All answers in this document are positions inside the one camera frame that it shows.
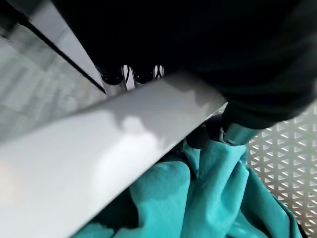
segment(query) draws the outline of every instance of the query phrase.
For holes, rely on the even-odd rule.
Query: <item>white surface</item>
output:
[[[51,1],[43,2],[29,20],[53,43],[68,27]]]
[[[128,68],[126,65],[124,66],[123,71],[124,71],[124,76],[126,77],[128,74]],[[132,70],[130,70],[130,74],[129,74],[129,78],[128,78],[128,82],[127,82],[127,89],[128,90],[134,89],[134,80],[133,80],[133,76],[132,76]]]
[[[4,144],[0,237],[70,236],[223,103],[172,75]]]
[[[67,27],[62,35],[55,41],[55,45],[99,85],[103,86],[93,62],[69,27]]]
[[[30,17],[30,22],[93,80],[103,86],[94,64],[51,1],[44,2]]]

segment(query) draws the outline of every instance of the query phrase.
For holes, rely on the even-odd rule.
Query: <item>white plastic edge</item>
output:
[[[224,98],[178,73],[0,147],[0,237],[74,234]]]

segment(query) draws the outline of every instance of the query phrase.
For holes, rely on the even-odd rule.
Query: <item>floor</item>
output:
[[[249,163],[268,190],[317,238],[317,101],[300,116],[263,130]]]
[[[0,143],[105,98],[29,29],[0,38]]]

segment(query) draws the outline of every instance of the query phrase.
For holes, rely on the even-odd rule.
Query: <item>gray tile floor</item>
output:
[[[29,29],[0,38],[0,143],[105,98]]]

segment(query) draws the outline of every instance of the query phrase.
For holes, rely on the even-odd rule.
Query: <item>perforated metal panel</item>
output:
[[[317,238],[317,102],[301,116],[250,141],[249,164],[262,182]]]

